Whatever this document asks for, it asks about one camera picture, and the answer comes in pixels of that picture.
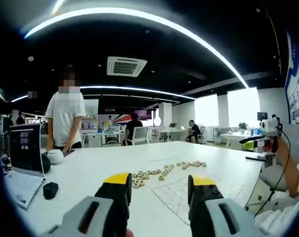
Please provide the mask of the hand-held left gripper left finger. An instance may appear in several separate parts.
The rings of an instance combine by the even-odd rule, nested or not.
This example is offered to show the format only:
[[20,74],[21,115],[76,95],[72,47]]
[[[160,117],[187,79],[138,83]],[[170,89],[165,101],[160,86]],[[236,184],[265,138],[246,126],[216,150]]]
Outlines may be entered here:
[[42,237],[125,237],[131,203],[132,174],[107,178],[94,196],[87,196],[67,211],[60,225]]

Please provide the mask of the person's right hand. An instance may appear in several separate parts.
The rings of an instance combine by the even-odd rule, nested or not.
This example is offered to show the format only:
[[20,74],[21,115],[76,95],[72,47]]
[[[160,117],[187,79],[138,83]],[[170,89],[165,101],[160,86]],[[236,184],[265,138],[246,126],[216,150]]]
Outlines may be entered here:
[[288,144],[281,137],[275,137],[274,139],[270,140],[269,143],[262,147],[262,151],[274,153],[282,162],[287,161],[288,159]]

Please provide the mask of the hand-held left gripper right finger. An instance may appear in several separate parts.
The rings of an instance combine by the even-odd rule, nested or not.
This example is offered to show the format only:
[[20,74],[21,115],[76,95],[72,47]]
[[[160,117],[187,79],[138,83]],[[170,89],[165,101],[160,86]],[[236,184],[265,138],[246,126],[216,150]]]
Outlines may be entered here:
[[193,237],[264,237],[255,220],[235,200],[224,198],[215,182],[188,176],[188,219]]

